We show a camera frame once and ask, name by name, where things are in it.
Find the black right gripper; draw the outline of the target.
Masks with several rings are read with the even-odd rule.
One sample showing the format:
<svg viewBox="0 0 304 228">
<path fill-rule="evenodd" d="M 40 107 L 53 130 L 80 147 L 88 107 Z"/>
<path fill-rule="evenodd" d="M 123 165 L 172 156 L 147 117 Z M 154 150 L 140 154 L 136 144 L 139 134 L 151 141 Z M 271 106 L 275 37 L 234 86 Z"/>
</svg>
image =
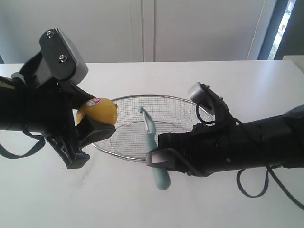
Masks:
<svg viewBox="0 0 304 228">
<path fill-rule="evenodd" d="M 215 172 L 290 163 L 292 130 L 277 116 L 235 125 L 209 137 L 195 138 L 191 132 L 163 133 L 158 136 L 158 147 L 146 154 L 147 166 L 206 177 Z M 183 151 L 189 153 L 189 161 L 178 153 Z"/>
</svg>

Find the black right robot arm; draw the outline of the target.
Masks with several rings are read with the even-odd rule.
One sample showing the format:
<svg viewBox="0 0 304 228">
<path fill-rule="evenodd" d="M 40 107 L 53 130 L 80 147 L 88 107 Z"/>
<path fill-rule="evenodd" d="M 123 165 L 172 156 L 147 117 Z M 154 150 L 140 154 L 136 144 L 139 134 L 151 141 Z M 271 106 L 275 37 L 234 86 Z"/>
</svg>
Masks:
<svg viewBox="0 0 304 228">
<path fill-rule="evenodd" d="M 216 172 L 263 166 L 304 165 L 304 113 L 287 112 L 249 123 L 193 126 L 190 132 L 163 133 L 146 155 L 154 168 L 207 177 Z"/>
</svg>

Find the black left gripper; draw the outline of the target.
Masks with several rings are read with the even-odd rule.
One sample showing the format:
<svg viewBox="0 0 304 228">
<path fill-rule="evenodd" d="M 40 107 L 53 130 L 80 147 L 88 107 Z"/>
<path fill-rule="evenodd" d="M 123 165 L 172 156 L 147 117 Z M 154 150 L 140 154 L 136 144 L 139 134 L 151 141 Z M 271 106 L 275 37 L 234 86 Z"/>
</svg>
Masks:
<svg viewBox="0 0 304 228">
<path fill-rule="evenodd" d="M 21 131 L 36 144 L 25 154 L 17 155 L 3 146 L 1 156 L 20 159 L 34 155 L 46 143 L 62 158 L 69 169 L 82 168 L 90 156 L 82 148 L 115 133 L 115 126 L 85 116 L 75 127 L 73 109 L 78 110 L 95 96 L 72 82 L 51 79 L 39 87 L 27 86 L 19 78 L 0 79 L 0 128 Z"/>
</svg>

